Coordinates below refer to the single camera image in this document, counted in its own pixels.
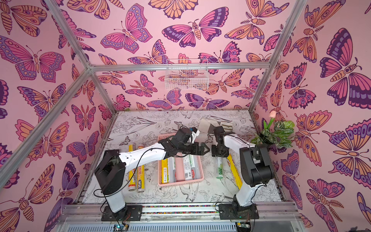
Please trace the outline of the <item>clear white wrap roll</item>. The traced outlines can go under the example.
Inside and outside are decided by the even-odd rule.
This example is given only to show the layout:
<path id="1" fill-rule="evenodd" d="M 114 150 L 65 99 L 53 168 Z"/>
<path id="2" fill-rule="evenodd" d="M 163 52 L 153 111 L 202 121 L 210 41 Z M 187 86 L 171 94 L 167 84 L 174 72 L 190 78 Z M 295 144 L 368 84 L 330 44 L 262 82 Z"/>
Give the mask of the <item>clear white wrap roll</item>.
<path id="1" fill-rule="evenodd" d="M 223 159 L 221 157 L 215 157 L 215 177 L 217 179 L 224 178 L 224 166 L 223 166 Z"/>

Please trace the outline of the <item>white green wrap roll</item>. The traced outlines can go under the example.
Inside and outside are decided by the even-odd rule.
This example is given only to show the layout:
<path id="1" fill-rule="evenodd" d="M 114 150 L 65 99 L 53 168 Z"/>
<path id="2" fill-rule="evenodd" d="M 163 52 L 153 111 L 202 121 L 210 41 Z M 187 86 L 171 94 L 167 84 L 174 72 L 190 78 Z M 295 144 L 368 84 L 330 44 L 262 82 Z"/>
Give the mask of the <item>white green wrap roll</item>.
<path id="1" fill-rule="evenodd" d="M 192 180 L 193 175 L 192 175 L 192 167 L 191 167 L 191 164 L 190 164 L 189 156 L 183 157 L 183 167 L 184 167 L 185 181 Z"/>

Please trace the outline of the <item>yellow red wrap roll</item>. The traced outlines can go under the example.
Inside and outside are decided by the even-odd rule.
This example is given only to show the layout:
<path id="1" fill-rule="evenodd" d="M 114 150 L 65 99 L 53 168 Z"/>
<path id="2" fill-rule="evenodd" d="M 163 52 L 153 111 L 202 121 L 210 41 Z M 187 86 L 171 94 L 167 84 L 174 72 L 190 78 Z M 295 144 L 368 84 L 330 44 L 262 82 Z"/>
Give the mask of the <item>yellow red wrap roll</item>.
<path id="1" fill-rule="evenodd" d="M 132 152 L 135 150 L 135 144 L 131 144 L 128 146 L 128 151 L 129 152 Z M 128 184 L 128 191 L 129 192 L 132 192 L 132 191 L 135 191 L 136 190 L 136 183 L 135 183 L 135 169 L 129 171 L 128 173 L 128 180 L 129 180 L 129 184 Z"/>
<path id="2" fill-rule="evenodd" d="M 166 184 L 169 182 L 169 165 L 168 160 L 163 159 L 161 161 L 161 183 Z"/>

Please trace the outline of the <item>yellow wrap box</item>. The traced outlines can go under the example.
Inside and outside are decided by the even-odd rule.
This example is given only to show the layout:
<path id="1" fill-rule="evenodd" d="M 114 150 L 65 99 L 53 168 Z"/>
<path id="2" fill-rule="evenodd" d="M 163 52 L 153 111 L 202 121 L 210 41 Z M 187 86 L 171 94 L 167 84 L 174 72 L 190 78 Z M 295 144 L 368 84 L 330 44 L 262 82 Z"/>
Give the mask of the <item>yellow wrap box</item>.
<path id="1" fill-rule="evenodd" d="M 231 154 L 228 155 L 227 162 L 228 162 L 228 165 L 229 165 L 229 167 L 231 169 L 231 172 L 232 172 L 232 175 L 233 175 L 234 180 L 236 182 L 237 188 L 238 189 L 241 189 L 241 187 L 242 187 L 242 180 L 241 180 L 241 178 L 239 176 L 239 172 L 238 172 L 238 170 L 237 170 L 237 168 L 236 168 L 236 166 L 234 164 L 234 161 L 233 161 L 233 158 L 232 158 L 232 155 Z"/>

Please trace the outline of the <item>clear silver wrap roll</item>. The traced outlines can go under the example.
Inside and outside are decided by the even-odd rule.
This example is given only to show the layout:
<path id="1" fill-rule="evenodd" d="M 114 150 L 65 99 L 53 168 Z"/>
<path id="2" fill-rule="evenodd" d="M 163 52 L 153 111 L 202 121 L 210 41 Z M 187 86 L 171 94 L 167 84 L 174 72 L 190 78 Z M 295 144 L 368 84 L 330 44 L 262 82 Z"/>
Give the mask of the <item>clear silver wrap roll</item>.
<path id="1" fill-rule="evenodd" d="M 190 164 L 193 179 L 201 179 L 201 171 L 198 162 L 198 158 L 194 155 L 190 155 Z"/>

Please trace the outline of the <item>clear green wrap roll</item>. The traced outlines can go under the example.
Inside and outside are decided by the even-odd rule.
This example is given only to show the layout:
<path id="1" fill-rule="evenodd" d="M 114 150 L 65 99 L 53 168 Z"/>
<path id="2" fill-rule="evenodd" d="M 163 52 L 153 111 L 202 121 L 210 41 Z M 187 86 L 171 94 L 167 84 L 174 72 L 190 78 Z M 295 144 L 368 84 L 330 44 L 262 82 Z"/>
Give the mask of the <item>clear green wrap roll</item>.
<path id="1" fill-rule="evenodd" d="M 176 182 L 176 161 L 174 157 L 168 158 L 168 166 L 169 166 L 169 182 L 175 183 Z"/>

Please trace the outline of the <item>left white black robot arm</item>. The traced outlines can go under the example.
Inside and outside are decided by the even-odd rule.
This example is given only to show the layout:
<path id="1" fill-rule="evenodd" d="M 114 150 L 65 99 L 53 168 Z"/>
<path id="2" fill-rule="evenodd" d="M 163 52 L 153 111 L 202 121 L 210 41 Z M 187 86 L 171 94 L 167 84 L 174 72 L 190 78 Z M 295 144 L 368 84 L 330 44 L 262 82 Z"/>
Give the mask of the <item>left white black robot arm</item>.
<path id="1" fill-rule="evenodd" d="M 120 152 L 118 149 L 106 150 L 94 174 L 99 183 L 102 197 L 107 201 L 113 213 L 126 207 L 121 192 L 128 182 L 124 177 L 129 171 L 137 171 L 139 166 L 170 157 L 189 155 L 203 156 L 210 152 L 206 143 L 196 142 L 199 135 L 196 128 L 182 127 L 175 135 L 159 140 L 157 143 L 131 152 Z"/>

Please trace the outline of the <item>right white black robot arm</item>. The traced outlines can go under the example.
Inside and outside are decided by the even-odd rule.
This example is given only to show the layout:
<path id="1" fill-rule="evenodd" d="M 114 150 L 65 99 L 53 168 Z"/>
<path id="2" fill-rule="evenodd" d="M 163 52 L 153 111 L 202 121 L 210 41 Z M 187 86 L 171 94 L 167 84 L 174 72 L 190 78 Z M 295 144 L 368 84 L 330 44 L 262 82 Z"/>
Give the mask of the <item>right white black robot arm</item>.
<path id="1" fill-rule="evenodd" d="M 254 202 L 259 189 L 274 179 L 274 169 L 265 145 L 249 143 L 222 126 L 209 130 L 215 136 L 216 144 L 212 145 L 212 156 L 227 158 L 230 151 L 240 155 L 242 186 L 234 196 L 232 206 L 236 210 L 246 210 Z"/>

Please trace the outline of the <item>folded beige striped cloth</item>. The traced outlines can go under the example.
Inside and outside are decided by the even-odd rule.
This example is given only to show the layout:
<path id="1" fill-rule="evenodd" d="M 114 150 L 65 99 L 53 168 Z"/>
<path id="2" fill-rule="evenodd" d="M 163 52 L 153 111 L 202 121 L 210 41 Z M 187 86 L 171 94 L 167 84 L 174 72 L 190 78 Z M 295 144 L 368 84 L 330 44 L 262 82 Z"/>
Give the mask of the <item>folded beige striped cloth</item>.
<path id="1" fill-rule="evenodd" d="M 216 121 L 211 119 L 201 119 L 198 130 L 202 133 L 214 133 L 216 127 L 223 127 L 224 131 L 233 131 L 233 124 L 229 121 Z"/>

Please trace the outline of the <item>potted green plant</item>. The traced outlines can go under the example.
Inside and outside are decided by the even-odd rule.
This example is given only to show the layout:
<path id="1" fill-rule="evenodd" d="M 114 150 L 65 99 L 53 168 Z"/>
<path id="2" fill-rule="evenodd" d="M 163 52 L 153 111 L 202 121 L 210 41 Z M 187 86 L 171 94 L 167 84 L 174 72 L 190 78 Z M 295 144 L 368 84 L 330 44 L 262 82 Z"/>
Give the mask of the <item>potted green plant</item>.
<path id="1" fill-rule="evenodd" d="M 291 148 L 291 136 L 294 133 L 295 124 L 293 121 L 276 120 L 278 113 L 270 112 L 269 122 L 264 121 L 262 130 L 251 142 L 255 145 L 271 145 L 277 149 Z"/>

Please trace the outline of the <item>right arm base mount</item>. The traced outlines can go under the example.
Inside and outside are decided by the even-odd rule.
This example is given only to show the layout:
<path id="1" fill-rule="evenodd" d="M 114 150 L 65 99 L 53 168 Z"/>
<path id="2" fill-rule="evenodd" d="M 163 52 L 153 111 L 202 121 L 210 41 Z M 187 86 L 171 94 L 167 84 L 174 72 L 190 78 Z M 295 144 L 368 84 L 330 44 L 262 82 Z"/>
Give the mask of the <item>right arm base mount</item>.
<path id="1" fill-rule="evenodd" d="M 242 207 L 234 204 L 219 203 L 216 206 L 220 219 L 247 220 L 260 218 L 256 204 Z"/>

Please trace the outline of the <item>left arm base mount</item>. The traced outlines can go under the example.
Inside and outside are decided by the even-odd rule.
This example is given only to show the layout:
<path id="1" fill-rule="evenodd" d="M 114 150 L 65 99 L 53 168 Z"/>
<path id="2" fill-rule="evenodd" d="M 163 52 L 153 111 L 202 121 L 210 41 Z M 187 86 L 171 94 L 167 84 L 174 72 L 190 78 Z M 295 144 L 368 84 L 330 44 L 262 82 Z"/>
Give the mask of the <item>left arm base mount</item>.
<path id="1" fill-rule="evenodd" d="M 143 205 L 126 205 L 120 211 L 113 213 L 109 206 L 104 208 L 101 221 L 140 221 L 143 212 Z"/>

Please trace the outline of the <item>aluminium front rail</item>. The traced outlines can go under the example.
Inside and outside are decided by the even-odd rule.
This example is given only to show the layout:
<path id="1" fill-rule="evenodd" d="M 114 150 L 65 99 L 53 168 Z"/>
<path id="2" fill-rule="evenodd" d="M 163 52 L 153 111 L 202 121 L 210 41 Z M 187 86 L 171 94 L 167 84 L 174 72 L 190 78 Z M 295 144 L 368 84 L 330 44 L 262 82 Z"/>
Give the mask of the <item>aluminium front rail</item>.
<path id="1" fill-rule="evenodd" d="M 289 202 L 257 203 L 259 219 L 220 219 L 217 203 L 143 205 L 140 221 L 103 222 L 102 205 L 65 207 L 55 232 L 304 232 L 298 210 Z"/>

